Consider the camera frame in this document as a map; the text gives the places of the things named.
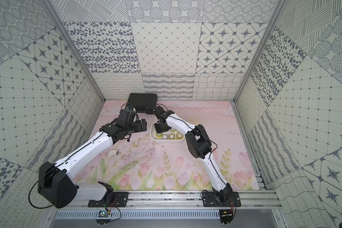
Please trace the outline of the white plastic storage box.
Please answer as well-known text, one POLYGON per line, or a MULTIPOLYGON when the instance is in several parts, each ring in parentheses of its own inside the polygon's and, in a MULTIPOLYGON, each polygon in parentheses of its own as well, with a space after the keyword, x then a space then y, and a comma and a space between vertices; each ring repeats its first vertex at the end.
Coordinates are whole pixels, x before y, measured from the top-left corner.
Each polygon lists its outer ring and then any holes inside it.
POLYGON ((152 140, 156 141, 157 143, 161 143, 161 142, 166 142, 166 143, 175 143, 175 142, 182 142, 184 139, 185 139, 185 136, 183 135, 182 139, 177 139, 176 138, 176 135, 177 135, 177 131, 175 133, 172 133, 171 130, 167 131, 167 132, 164 132, 164 133, 161 133, 162 135, 169 135, 169 134, 174 134, 175 135, 175 139, 173 140, 164 140, 162 138, 157 138, 156 137, 156 131, 155 131, 155 128, 154 128, 154 124, 157 123, 157 121, 154 121, 152 124, 151 124, 151 130, 150 130, 150 137, 152 140))

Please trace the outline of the yellow tape roll bottom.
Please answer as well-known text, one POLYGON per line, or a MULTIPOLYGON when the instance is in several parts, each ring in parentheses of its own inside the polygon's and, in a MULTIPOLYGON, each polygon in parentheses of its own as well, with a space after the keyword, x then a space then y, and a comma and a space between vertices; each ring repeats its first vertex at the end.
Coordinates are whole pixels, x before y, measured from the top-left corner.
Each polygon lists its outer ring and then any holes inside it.
POLYGON ((182 139, 183 135, 181 133, 177 133, 176 138, 177 139, 182 139))

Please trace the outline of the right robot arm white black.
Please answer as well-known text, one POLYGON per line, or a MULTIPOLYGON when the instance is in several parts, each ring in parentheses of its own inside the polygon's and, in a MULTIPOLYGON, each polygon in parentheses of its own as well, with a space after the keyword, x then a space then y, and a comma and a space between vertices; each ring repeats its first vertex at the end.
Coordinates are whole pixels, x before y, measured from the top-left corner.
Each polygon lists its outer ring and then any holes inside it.
POLYGON ((173 128, 185 136, 189 152, 204 165, 211 181, 216 202, 223 205, 232 200, 237 200, 231 185, 218 169, 211 147, 213 141, 210 140, 205 128, 201 124, 193 125, 180 119, 171 110, 160 113, 154 112, 154 115, 157 118, 157 123, 154 125, 157 133, 160 134, 173 128))

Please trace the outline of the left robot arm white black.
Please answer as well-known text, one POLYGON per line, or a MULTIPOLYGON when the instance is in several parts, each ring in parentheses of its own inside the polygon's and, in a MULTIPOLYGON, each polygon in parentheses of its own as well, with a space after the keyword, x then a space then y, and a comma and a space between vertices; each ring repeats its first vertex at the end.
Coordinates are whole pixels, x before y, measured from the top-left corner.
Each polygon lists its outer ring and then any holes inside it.
POLYGON ((98 133, 71 154, 55 163, 46 162, 39 170, 38 193, 52 206, 61 209, 73 201, 88 200, 99 206, 114 203, 114 189, 99 181, 96 184, 77 183, 74 178, 94 158, 119 140, 129 140, 133 133, 145 132, 147 122, 137 114, 121 110, 118 118, 103 125, 98 133))

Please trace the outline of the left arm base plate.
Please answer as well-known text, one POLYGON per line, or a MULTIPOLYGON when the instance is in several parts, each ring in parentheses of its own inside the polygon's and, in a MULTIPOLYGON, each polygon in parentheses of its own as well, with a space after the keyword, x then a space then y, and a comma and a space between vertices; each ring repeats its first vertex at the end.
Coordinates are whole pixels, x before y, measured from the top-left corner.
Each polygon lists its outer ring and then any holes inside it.
POLYGON ((107 206, 125 208, 128 201, 129 192, 110 192, 107 193, 101 200, 90 200, 89 208, 105 208, 107 206))

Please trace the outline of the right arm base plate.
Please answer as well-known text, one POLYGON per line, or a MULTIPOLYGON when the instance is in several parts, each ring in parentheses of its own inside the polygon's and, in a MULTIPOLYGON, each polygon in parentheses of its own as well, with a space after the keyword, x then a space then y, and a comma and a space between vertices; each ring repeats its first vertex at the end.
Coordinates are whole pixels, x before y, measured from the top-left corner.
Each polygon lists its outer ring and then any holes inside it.
POLYGON ((209 192, 206 190, 203 190, 200 193, 203 207, 209 208, 209 207, 231 207, 232 205, 234 207, 241 207, 241 201, 240 196, 238 192, 233 192, 233 195, 227 198, 225 202, 219 202, 217 200, 215 192, 209 192))

